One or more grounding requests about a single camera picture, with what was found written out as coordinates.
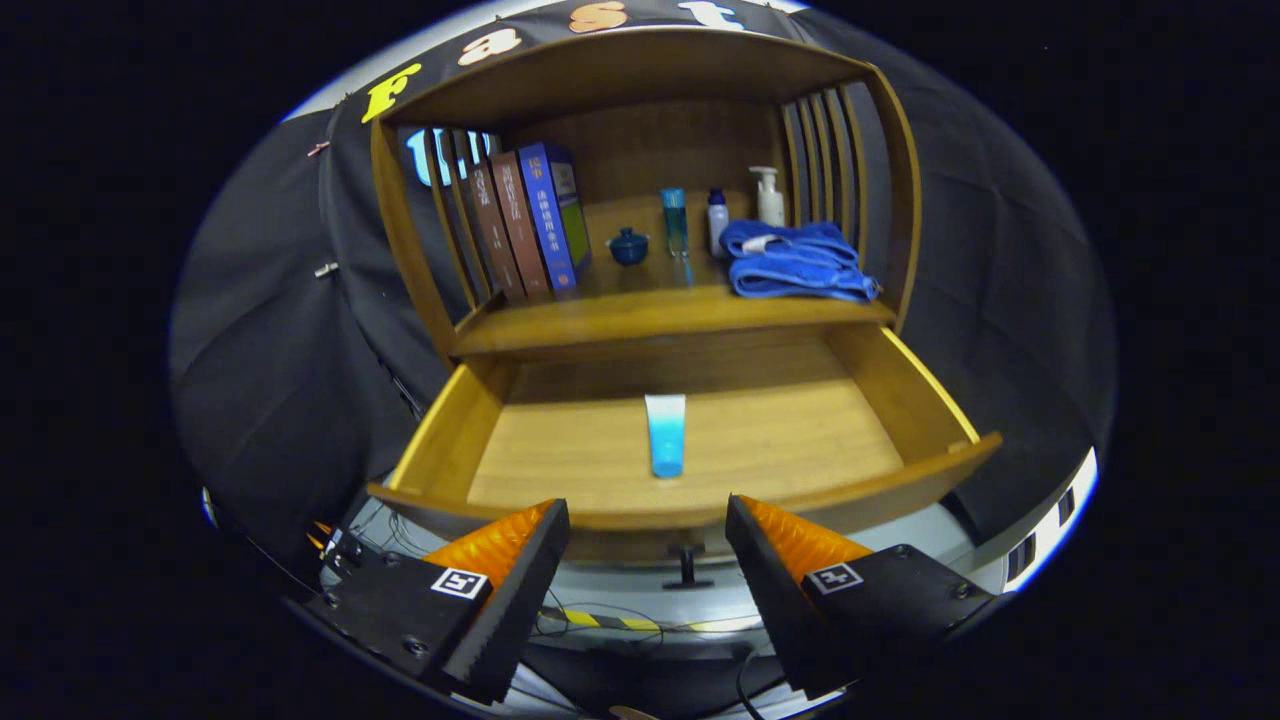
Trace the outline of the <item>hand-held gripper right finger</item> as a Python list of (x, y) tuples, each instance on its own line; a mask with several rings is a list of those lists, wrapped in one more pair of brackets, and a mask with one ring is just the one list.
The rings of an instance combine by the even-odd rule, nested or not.
[(730, 496), (724, 534), (787, 683), (809, 698), (901, 675), (1001, 606), (911, 544), (869, 550), (746, 495)]

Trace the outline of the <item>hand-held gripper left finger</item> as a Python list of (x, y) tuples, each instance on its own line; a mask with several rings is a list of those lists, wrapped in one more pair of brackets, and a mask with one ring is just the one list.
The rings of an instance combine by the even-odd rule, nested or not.
[(570, 539), (549, 498), (424, 556), (367, 551), (317, 597), (317, 625), (393, 676), (500, 702)]

